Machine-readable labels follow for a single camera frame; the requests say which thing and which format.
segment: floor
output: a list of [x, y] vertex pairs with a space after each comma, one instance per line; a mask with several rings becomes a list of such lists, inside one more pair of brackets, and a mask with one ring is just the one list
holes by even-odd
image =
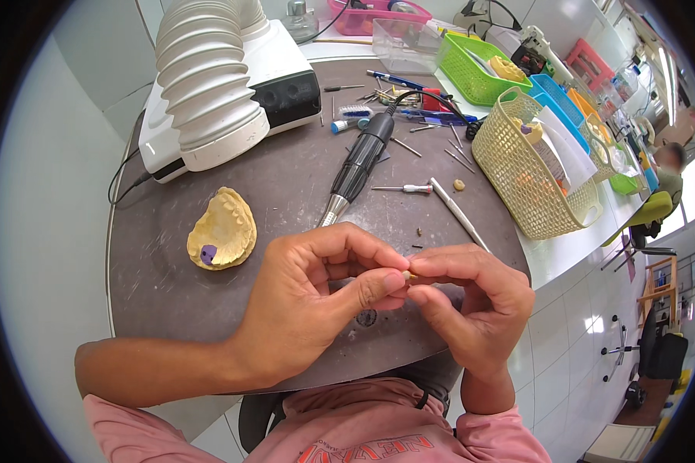
[[[610, 250], [604, 258], [596, 251], [537, 291], [533, 315], [508, 362], [523, 424], [554, 463], [574, 463], [614, 420], [637, 361], [637, 355], [626, 354], [611, 381], [602, 381], [616, 358], [603, 357], [600, 350], [620, 343], [612, 316], [618, 315], [629, 328], [631, 345], [638, 338], [635, 300], [646, 277], [646, 260], [640, 254], [633, 282], [627, 266], [613, 272], [622, 257], [600, 270], [616, 247]], [[463, 413], [459, 384], [451, 392], [452, 424]], [[235, 403], [192, 443], [227, 463], [243, 461], [247, 453], [239, 444], [239, 406]]]

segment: hand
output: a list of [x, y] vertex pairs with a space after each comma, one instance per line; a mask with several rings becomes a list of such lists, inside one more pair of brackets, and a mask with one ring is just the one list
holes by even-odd
[[[241, 325], [230, 339], [272, 386], [306, 370], [361, 310], [400, 308], [406, 258], [347, 222], [283, 236], [265, 250]], [[356, 277], [330, 294], [329, 281]]]
[[[506, 372], [507, 358], [533, 310], [535, 292], [524, 273], [501, 263], [476, 245], [438, 247], [410, 257], [408, 296], [427, 323], [447, 342], [454, 359], [472, 375]], [[430, 283], [463, 286], [460, 313]]]

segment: white ribbed hose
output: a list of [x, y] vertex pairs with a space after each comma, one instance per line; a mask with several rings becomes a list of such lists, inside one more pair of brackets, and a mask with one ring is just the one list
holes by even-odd
[[158, 84], [182, 151], [196, 150], [263, 111], [250, 99], [241, 36], [268, 21], [259, 0], [177, 0], [157, 34]]

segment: pink shirt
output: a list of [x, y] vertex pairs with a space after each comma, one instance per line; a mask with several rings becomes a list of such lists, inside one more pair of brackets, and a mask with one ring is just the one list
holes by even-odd
[[[551, 462], [522, 425], [517, 405], [496, 415], [461, 415], [456, 438], [439, 400], [430, 396], [423, 409], [414, 408], [422, 394], [414, 383], [399, 378], [362, 379], [292, 394], [283, 402], [287, 419], [246, 461]], [[112, 463], [222, 463], [151, 413], [94, 395], [87, 395], [83, 404], [90, 429]]]

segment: forearm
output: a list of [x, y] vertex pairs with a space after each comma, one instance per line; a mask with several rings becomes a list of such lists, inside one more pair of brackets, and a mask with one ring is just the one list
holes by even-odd
[[75, 378], [83, 397], [126, 407], [272, 385], [240, 358], [231, 341], [112, 338], [78, 348]]
[[497, 373], [477, 378], [463, 370], [461, 402], [467, 412], [493, 415], [506, 412], [515, 405], [515, 388], [507, 366]]

